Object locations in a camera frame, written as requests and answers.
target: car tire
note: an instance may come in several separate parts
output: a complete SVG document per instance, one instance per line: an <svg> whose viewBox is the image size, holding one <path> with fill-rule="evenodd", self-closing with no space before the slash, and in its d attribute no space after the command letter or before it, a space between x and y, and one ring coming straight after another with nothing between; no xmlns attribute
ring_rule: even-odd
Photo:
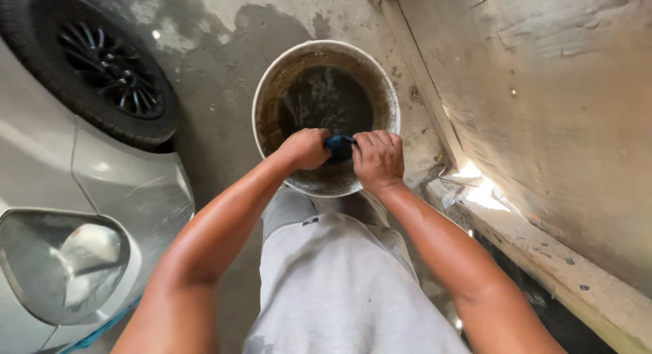
<svg viewBox="0 0 652 354"><path fill-rule="evenodd" d="M113 138L152 150L174 134L178 100L145 45L114 21L85 0L0 0L2 37L54 96Z"/></svg>

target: concrete floor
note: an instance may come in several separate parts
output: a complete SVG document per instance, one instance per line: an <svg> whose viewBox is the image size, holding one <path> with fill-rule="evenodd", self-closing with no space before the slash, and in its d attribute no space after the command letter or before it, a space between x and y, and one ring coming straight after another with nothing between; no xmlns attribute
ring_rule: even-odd
<svg viewBox="0 0 652 354"><path fill-rule="evenodd" d="M401 107L405 179L415 190L432 174L441 145L384 17L369 0L90 0L124 20L150 47L181 102L174 138L201 208L260 162L251 103L267 66L313 39L367 51L394 82ZM152 31L160 34L154 39ZM328 202L319 202L327 208ZM220 285L223 353L238 353L259 311L261 224ZM444 293L418 261L421 285L444 309ZM86 353L107 353L126 320Z"/></svg>

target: wall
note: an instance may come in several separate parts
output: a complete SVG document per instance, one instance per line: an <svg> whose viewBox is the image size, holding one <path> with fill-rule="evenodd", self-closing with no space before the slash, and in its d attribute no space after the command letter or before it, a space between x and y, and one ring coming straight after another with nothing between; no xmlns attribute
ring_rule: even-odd
<svg viewBox="0 0 652 354"><path fill-rule="evenodd" d="M652 0L398 0L469 158L652 297Z"/></svg>

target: car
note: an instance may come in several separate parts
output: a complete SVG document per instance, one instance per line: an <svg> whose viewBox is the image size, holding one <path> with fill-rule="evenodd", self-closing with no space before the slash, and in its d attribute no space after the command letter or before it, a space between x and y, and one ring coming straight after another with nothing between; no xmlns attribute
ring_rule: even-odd
<svg viewBox="0 0 652 354"><path fill-rule="evenodd" d="M0 0L0 352L58 353L142 295L192 218L178 100L85 0Z"/></svg>

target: bucket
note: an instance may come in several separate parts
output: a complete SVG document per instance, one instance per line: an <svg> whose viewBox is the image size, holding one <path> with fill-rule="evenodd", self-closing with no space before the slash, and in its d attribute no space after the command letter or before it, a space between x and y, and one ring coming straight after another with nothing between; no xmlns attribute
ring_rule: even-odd
<svg viewBox="0 0 652 354"><path fill-rule="evenodd" d="M396 92L382 67L369 54L339 41L308 41L285 51L267 68L252 106L256 145L263 158L271 155L285 141L279 125L282 98L305 69L334 67L348 74L364 89L370 102L373 120L369 130L385 129L398 133L400 111ZM362 190L354 172L353 159L327 164L313 171L296 171L286 185L316 197L340 197Z"/></svg>

